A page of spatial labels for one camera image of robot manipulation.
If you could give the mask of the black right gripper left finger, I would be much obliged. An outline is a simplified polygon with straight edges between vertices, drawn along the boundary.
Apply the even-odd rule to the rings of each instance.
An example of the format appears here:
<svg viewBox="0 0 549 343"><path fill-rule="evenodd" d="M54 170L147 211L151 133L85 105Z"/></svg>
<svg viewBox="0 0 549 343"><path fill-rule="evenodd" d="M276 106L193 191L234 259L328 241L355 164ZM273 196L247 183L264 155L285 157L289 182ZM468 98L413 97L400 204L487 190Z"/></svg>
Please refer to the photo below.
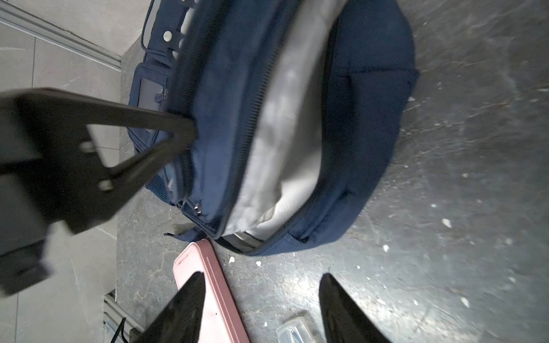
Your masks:
<svg viewBox="0 0 549 343"><path fill-rule="evenodd" d="M195 272L137 342L198 342L205 294L204 273Z"/></svg>

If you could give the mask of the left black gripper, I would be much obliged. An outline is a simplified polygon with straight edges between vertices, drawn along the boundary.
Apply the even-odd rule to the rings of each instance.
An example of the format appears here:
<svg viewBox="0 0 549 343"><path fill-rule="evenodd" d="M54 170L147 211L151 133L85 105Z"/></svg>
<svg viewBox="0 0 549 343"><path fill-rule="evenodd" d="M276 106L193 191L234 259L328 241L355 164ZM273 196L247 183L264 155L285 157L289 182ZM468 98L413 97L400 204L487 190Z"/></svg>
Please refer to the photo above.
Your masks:
<svg viewBox="0 0 549 343"><path fill-rule="evenodd" d="M164 131L143 152L118 157L123 127ZM73 233L108 222L166 164L190 148L196 124L59 89L1 98L1 295L49 276L47 222Z"/></svg>

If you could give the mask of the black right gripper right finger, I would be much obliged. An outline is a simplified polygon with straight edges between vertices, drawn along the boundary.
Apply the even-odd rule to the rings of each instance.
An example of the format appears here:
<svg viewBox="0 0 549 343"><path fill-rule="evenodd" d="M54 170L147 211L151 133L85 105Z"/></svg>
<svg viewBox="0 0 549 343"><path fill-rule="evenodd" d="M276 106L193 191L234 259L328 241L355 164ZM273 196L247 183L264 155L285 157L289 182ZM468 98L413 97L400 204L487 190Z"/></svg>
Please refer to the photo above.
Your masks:
<svg viewBox="0 0 549 343"><path fill-rule="evenodd" d="M319 299L326 342L390 343L329 273L320 281Z"/></svg>

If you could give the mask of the navy blue student backpack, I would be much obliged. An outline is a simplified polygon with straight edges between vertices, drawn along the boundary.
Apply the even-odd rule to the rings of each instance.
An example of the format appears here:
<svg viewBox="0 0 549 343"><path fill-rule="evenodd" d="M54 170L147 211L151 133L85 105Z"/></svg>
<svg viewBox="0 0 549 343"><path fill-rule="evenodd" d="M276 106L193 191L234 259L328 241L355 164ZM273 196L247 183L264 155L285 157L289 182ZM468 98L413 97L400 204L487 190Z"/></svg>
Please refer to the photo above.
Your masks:
<svg viewBox="0 0 549 343"><path fill-rule="evenodd" d="M130 105L197 138L147 188L238 254L298 252L353 225L418 78L396 1L153 1Z"/></svg>

